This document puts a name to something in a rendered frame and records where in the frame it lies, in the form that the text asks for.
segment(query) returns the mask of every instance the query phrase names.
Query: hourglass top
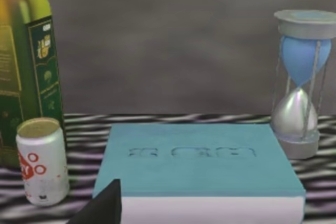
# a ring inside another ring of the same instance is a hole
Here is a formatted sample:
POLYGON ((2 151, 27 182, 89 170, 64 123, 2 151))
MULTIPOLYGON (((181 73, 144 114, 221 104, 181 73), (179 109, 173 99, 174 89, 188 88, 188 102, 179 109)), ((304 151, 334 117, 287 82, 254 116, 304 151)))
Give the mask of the hourglass top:
POLYGON ((322 10, 281 10, 279 32, 298 39, 333 39, 336 37, 336 13, 322 10))

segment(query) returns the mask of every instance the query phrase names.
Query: green bottle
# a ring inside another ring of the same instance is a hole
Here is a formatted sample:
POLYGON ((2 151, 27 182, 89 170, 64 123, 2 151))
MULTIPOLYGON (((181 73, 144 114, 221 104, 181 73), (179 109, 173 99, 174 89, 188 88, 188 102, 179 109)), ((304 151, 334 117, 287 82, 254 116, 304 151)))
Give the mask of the green bottle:
POLYGON ((0 165, 19 167, 16 128, 50 117, 64 130, 48 0, 0 0, 0 165))

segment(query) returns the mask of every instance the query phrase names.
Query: striped surface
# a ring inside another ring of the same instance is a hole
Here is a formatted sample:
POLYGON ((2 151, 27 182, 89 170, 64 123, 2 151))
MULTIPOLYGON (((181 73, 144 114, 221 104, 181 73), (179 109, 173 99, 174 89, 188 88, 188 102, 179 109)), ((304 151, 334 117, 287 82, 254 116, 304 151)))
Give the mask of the striped surface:
MULTIPOLYGON (((63 224, 91 198, 112 123, 262 123, 266 116, 66 115, 71 192, 62 203, 28 203, 18 170, 0 168, 0 224, 63 224)), ((336 224, 336 116, 320 118, 320 149, 314 158, 292 162, 307 190, 306 224, 336 224)))

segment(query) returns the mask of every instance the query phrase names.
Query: hourglass support rod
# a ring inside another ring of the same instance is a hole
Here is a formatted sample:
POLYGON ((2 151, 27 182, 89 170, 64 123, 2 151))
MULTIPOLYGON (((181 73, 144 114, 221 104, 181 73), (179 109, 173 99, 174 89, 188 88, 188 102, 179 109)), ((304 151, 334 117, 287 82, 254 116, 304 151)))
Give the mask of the hourglass support rod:
POLYGON ((321 83, 321 87, 319 90, 319 103, 317 105, 317 115, 320 114, 320 110, 321 110, 321 105, 322 105, 322 98, 323 98, 323 89, 324 89, 324 83, 325 83, 325 77, 327 76, 327 68, 328 68, 328 62, 329 60, 326 61, 324 67, 323 67, 323 73, 322 73, 322 83, 321 83))
POLYGON ((312 106, 312 96, 313 96, 313 91, 314 91, 314 86, 315 86, 316 69, 317 69, 317 63, 319 61, 320 49, 321 49, 321 41, 318 40, 316 43, 316 49, 315 49, 312 77, 311 77, 310 85, 309 85, 308 104, 307 104, 307 109, 306 109, 306 113, 304 117, 303 136, 302 136, 303 141, 307 136, 309 114, 310 114, 310 109, 312 106))
POLYGON ((287 77, 287 83, 286 83, 286 95, 288 95, 289 90, 290 90, 290 82, 291 82, 291 80, 290 80, 290 77, 288 75, 288 77, 287 77))
POLYGON ((275 68, 275 80, 274 80, 274 91, 273 91, 273 101, 272 101, 272 111, 271 114, 274 111, 275 108, 275 102, 277 99, 277 92, 278 92, 278 79, 279 79, 279 74, 280 74, 280 61, 281 61, 281 54, 282 54, 282 41, 284 39, 280 39, 280 45, 279 45, 279 54, 278 54, 278 61, 277 61, 277 66, 275 68))

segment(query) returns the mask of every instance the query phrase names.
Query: hourglass base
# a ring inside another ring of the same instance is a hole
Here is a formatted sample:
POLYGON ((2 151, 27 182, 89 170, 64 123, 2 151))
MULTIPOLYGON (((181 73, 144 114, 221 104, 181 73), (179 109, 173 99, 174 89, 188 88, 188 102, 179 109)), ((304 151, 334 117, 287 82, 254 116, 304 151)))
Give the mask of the hourglass base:
POLYGON ((280 136, 275 132, 283 151, 288 159, 307 159, 315 156, 319 148, 320 133, 318 130, 314 131, 311 135, 303 140, 297 138, 294 140, 291 138, 280 136))

